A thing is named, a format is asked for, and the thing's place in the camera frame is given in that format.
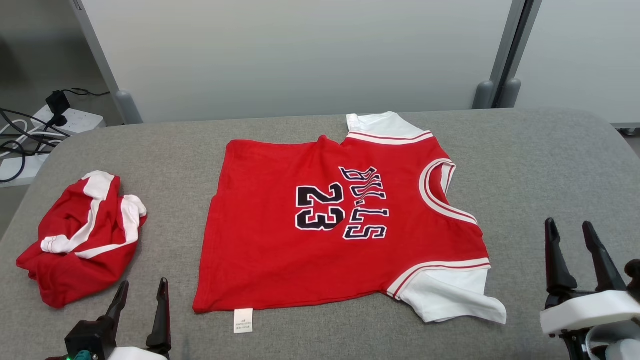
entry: basketball jersey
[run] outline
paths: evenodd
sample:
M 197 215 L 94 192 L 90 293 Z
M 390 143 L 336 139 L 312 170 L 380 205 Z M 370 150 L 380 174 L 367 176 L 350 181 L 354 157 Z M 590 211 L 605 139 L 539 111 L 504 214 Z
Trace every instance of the basketball jersey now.
M 342 143 L 233 140 L 205 229 L 197 313 L 380 292 L 425 321 L 505 323 L 482 231 L 445 195 L 456 166 L 398 114 L 347 116 Z

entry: clothing tag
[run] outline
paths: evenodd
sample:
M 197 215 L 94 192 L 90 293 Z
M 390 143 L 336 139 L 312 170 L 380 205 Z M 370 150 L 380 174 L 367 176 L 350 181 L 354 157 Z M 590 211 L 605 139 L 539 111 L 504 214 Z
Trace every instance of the clothing tag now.
M 234 334 L 253 332 L 253 309 L 236 309 L 234 313 Z

